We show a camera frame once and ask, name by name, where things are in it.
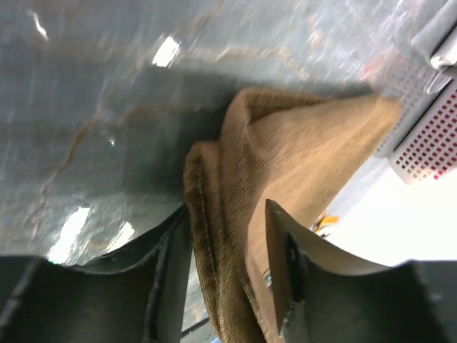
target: perforated metal panel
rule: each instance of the perforated metal panel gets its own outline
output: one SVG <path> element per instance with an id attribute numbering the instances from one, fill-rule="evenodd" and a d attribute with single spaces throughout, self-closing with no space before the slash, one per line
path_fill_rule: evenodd
<path id="1" fill-rule="evenodd" d="M 457 167 L 457 81 L 448 85 L 390 158 L 408 184 Z"/>
<path id="2" fill-rule="evenodd" d="M 392 154 L 436 97 L 436 94 L 430 95 L 424 91 L 427 83 L 436 73 L 430 66 L 402 55 L 396 55 L 394 61 L 387 63 L 390 64 L 388 71 L 380 76 L 383 80 L 382 85 L 379 85 L 382 87 L 381 93 L 401 98 L 403 110 L 398 123 L 376 149 L 377 157 L 387 157 Z M 445 77 L 440 76 L 437 81 L 440 82 L 441 79 Z"/>

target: brown cloth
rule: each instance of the brown cloth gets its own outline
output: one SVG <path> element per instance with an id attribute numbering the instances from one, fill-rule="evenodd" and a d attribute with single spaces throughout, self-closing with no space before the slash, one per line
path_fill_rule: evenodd
<path id="1" fill-rule="evenodd" d="M 375 95 L 322 99 L 245 89 L 221 138 L 187 156 L 186 203 L 209 317 L 224 343 L 280 342 L 268 272 L 265 201 L 310 227 L 398 121 Z"/>

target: folded cloth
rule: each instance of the folded cloth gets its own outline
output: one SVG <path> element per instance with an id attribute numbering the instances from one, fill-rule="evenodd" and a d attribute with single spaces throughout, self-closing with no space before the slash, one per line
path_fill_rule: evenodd
<path id="1" fill-rule="evenodd" d="M 280 342 L 268 272 L 265 201 L 311 227 L 398 121 L 400 104 L 245 89 L 218 141 L 195 144 L 184 172 L 197 270 L 224 343 Z"/>

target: brown fabric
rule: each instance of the brown fabric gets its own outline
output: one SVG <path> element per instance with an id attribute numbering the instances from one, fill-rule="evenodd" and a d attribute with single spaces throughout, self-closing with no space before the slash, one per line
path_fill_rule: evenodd
<path id="1" fill-rule="evenodd" d="M 379 96 L 328 100 L 264 89 L 240 92 L 221 138 L 195 144 L 184 182 L 197 269 L 222 342 L 277 342 L 265 200 L 311 227 L 398 121 Z"/>

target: dark marble surface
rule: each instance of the dark marble surface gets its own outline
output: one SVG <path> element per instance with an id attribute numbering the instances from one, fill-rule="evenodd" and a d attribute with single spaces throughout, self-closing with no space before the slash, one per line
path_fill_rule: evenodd
<path id="1" fill-rule="evenodd" d="M 0 252 L 60 244 L 60 262 L 84 263 L 126 223 L 124 240 L 156 226 L 245 86 L 407 96 L 386 71 L 430 73 L 408 43 L 443 2 L 3 0 Z"/>

